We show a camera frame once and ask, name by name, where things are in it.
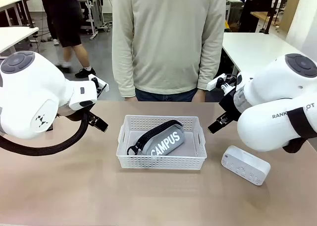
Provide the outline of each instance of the white plastic basket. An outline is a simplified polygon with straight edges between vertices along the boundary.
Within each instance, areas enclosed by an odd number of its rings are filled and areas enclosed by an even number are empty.
[[[167,156],[127,155],[127,149],[150,129],[175,119],[184,126],[185,142]],[[122,168],[200,170],[207,158],[198,117],[126,115],[118,137],[117,157]]]

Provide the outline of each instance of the pouch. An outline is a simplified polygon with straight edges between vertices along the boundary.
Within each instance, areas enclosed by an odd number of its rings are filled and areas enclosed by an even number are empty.
[[[167,121],[143,134],[134,146],[127,150],[127,155],[164,156],[185,141],[183,125],[176,121]]]

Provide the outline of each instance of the sleeve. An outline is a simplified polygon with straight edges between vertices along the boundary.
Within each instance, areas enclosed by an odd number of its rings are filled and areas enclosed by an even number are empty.
[[[206,90],[219,69],[225,26],[225,0],[210,0],[202,35],[198,89]]]
[[[112,70],[123,97],[135,96],[132,67],[132,0],[113,0]]]

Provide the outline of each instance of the shoe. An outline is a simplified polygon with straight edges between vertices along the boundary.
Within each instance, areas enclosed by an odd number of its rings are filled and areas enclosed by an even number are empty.
[[[94,70],[93,68],[91,68],[90,71],[87,71],[86,69],[83,68],[83,69],[81,69],[78,73],[75,74],[75,77],[76,77],[76,78],[86,78],[86,77],[88,77],[90,74],[93,74],[93,75],[96,74],[96,72],[95,72],[95,70]]]
[[[62,72],[62,73],[71,73],[71,67],[63,67],[62,65],[58,64],[56,67]]]
[[[53,39],[53,44],[54,44],[54,45],[59,45],[58,39]]]

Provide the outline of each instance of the person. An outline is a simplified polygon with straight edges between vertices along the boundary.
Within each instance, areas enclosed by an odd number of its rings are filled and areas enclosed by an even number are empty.
[[[272,0],[246,0],[240,17],[239,32],[255,33],[259,19],[251,15],[251,12],[269,11],[271,6]]]
[[[203,102],[225,0],[113,0],[112,69],[126,101]]]
[[[57,65],[63,73],[71,72],[71,55],[74,50],[83,69],[75,74],[77,78],[86,78],[96,72],[90,66],[89,56],[80,40],[82,14],[77,0],[49,0],[49,11],[58,39],[63,47],[64,61]]]
[[[55,31],[54,26],[53,26],[52,17],[51,17],[50,10],[49,10],[49,2],[50,2],[50,0],[42,0],[43,8],[44,8],[44,11],[46,13],[46,20],[48,23],[49,32],[51,34],[51,38],[53,39],[53,44],[59,45],[59,41],[58,41],[57,34],[56,34],[56,31]]]

